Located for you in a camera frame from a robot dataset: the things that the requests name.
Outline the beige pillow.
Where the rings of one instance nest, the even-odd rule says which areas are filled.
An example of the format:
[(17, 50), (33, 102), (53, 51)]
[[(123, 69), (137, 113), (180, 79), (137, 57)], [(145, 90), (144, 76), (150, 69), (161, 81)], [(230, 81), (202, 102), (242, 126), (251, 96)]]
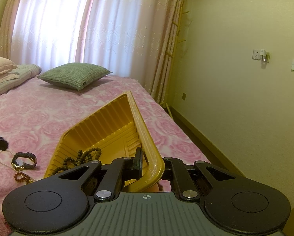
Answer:
[(17, 69), (17, 65), (7, 58), (0, 57), (0, 84), (8, 80), (18, 79), (19, 76), (12, 73), (14, 69)]

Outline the beige side curtain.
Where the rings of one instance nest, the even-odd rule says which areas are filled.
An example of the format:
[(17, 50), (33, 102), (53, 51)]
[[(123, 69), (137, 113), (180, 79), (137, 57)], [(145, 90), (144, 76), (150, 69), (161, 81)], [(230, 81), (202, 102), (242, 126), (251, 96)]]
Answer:
[(143, 82), (157, 103), (166, 99), (182, 3), (183, 0), (158, 0), (156, 4)]

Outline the striped folded quilt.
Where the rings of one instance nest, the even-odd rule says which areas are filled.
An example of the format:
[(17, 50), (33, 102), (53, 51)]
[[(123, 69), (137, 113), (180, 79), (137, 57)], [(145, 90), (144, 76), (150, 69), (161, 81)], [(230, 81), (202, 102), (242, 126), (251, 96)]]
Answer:
[(8, 92), (10, 89), (13, 89), (25, 81), (39, 75), (41, 73), (41, 67), (30, 64), (30, 65), (18, 65), (17, 69), (12, 71), (13, 74), (17, 75), (15, 79), (9, 79), (0, 83), (0, 95)]

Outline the green checked cushion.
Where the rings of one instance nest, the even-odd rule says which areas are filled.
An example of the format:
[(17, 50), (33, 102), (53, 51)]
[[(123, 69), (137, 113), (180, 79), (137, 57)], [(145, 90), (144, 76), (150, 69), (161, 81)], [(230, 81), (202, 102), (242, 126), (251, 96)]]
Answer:
[(81, 91), (92, 82), (111, 74), (108, 69), (91, 63), (67, 63), (50, 69), (38, 78), (49, 84)]

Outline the wooden coat rack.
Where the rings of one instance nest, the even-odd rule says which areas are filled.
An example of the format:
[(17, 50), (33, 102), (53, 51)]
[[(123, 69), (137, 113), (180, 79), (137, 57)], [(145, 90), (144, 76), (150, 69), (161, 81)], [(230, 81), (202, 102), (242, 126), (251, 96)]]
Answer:
[(170, 84), (170, 78), (172, 75), (172, 68), (174, 65), (174, 59), (175, 59), (175, 53), (176, 53), (176, 47), (177, 44), (183, 43), (186, 41), (186, 39), (179, 39), (179, 33), (181, 30), (181, 17), (183, 14), (189, 13), (190, 11), (184, 11), (184, 3), (185, 1), (182, 0), (179, 4), (179, 7), (177, 9), (177, 14), (172, 21), (172, 27), (170, 29), (170, 36), (169, 36), (169, 42), (166, 49), (166, 58), (165, 58), (165, 66), (166, 66), (166, 72), (165, 72), (165, 80), (163, 85), (163, 90), (161, 92), (161, 99), (159, 105), (168, 112), (170, 118), (173, 119), (172, 112), (170, 111), (170, 107), (168, 105), (168, 94), (169, 94), (169, 84)]

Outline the dark strap gold watch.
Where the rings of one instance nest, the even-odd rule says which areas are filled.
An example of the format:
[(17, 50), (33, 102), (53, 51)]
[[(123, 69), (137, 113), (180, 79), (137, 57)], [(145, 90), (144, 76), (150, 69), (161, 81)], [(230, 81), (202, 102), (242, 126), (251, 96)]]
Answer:
[(32, 170), (37, 165), (37, 157), (30, 152), (17, 152), (13, 156), (11, 165), (17, 171)]

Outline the white wall socket with plug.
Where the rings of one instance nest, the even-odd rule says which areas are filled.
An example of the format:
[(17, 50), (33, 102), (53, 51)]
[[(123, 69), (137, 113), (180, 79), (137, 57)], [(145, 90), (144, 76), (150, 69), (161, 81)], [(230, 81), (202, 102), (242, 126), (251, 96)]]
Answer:
[(271, 56), (271, 53), (266, 52), (266, 50), (264, 49), (253, 50), (252, 59), (268, 63), (270, 61), (270, 56)]

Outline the sheer pink curtain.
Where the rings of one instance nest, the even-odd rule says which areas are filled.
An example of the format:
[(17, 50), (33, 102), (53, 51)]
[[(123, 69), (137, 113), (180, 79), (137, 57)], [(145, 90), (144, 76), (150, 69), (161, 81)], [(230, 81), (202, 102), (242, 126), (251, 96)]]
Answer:
[(174, 1), (15, 0), (9, 57), (43, 71), (92, 63), (150, 87), (159, 78)]

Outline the yellow plastic tray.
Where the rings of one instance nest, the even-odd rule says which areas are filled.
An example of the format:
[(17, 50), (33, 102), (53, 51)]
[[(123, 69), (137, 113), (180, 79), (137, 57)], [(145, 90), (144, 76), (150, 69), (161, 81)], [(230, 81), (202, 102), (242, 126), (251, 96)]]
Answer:
[(45, 177), (63, 164), (67, 157), (76, 158), (78, 151), (99, 148), (102, 164), (135, 156), (143, 151), (142, 177), (125, 181), (127, 192), (142, 192), (162, 177), (165, 163), (155, 146), (131, 91), (121, 95), (64, 132), (46, 169)]

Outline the pink rose bedspread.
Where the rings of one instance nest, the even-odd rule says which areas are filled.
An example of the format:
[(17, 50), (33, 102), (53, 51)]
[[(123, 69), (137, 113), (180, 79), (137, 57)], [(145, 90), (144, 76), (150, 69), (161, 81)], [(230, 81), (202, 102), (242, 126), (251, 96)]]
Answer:
[(43, 178), (61, 135), (125, 91), (132, 92), (163, 157), (179, 158), (186, 164), (206, 160), (203, 152), (134, 79), (106, 76), (82, 91), (74, 91), (32, 78), (0, 95), (0, 136), (9, 143), (7, 151), (0, 151), (0, 235), (10, 233), (2, 215), (2, 202), (20, 186), (11, 167), (15, 153), (33, 153), (37, 166), (27, 174), (34, 180)]

